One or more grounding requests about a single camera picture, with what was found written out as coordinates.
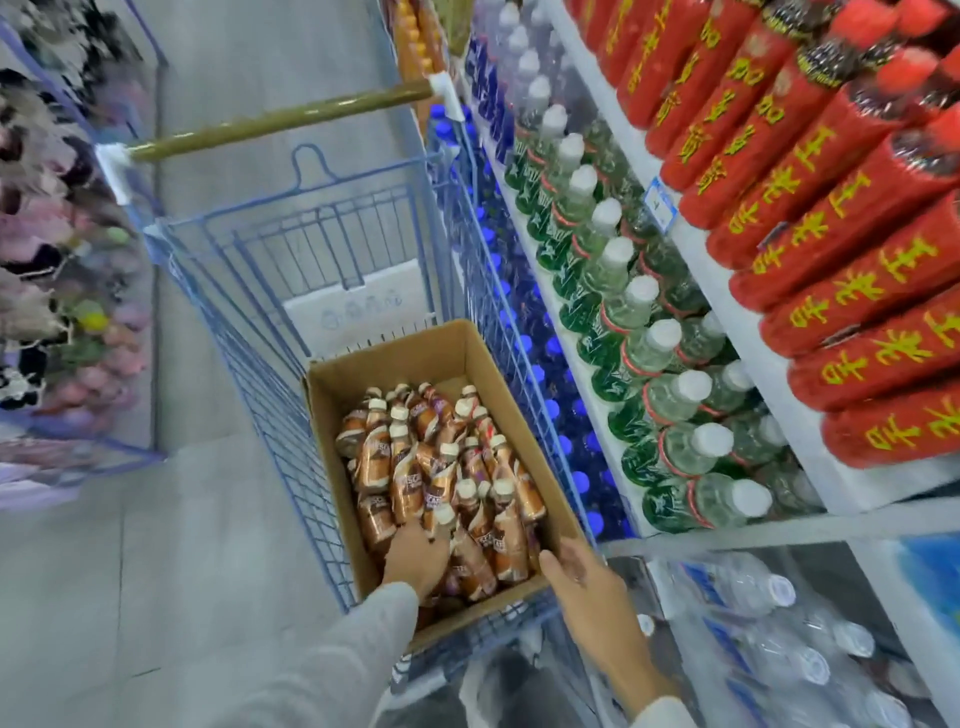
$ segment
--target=tiled floor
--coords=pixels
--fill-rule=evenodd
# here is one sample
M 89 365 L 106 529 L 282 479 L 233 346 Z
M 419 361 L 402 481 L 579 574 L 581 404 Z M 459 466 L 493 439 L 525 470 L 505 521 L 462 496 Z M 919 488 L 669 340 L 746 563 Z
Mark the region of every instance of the tiled floor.
M 173 64 L 166 131 L 390 81 L 369 2 L 139 5 Z M 168 162 L 161 198 L 179 216 L 286 188 L 304 139 L 346 171 L 399 154 L 371 115 Z M 5 726 L 202 726 L 337 614 L 219 354 L 167 278 L 158 333 L 170 459 L 55 510 L 0 515 Z

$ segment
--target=price tag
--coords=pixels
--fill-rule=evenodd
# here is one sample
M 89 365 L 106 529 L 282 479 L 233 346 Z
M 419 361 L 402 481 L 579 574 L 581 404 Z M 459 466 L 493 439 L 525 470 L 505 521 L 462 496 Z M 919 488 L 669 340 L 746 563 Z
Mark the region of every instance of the price tag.
M 647 205 L 650 214 L 657 221 L 660 232 L 666 235 L 673 221 L 677 219 L 677 206 L 673 204 L 666 185 L 660 181 L 659 177 L 654 177 L 650 186 L 647 187 L 646 194 L 643 195 L 643 203 Z

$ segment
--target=gray sleeve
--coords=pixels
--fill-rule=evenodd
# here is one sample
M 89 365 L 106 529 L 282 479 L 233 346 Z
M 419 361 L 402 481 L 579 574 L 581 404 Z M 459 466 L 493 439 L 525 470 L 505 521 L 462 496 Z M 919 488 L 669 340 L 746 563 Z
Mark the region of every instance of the gray sleeve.
M 338 620 L 292 672 L 211 728 L 366 728 L 417 626 L 417 593 L 380 587 Z

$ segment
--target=brown cardboard box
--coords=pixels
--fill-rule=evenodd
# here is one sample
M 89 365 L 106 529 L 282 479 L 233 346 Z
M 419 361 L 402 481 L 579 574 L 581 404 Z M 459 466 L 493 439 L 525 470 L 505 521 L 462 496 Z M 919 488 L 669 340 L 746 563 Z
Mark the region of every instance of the brown cardboard box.
M 469 321 L 453 321 L 336 359 L 313 362 L 304 379 L 313 431 L 326 465 L 341 534 L 361 599 L 379 586 L 380 575 L 364 547 L 347 471 L 333 441 L 340 431 L 342 418 L 360 401 L 367 387 L 380 387 L 386 392 L 401 382 L 416 386 L 424 381 L 431 382 L 451 401 L 459 398 L 466 384 L 477 388 L 480 400 L 540 488 L 547 507 L 547 518 L 540 527 L 545 548 L 559 548 L 561 536 L 584 538 L 480 332 Z M 410 642 L 409 651 L 423 649 L 487 614 L 546 588 L 546 579 L 537 574 L 523 584 L 421 629 Z

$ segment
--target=person's right hand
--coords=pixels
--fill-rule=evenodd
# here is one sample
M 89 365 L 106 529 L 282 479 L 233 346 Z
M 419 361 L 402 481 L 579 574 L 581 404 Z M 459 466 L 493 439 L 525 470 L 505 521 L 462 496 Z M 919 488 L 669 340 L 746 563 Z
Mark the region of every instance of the person's right hand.
M 582 541 L 561 539 L 560 559 L 547 550 L 540 553 L 540 568 L 560 601 L 566 628 L 610 678 L 633 719 L 670 690 L 650 661 L 627 585 Z

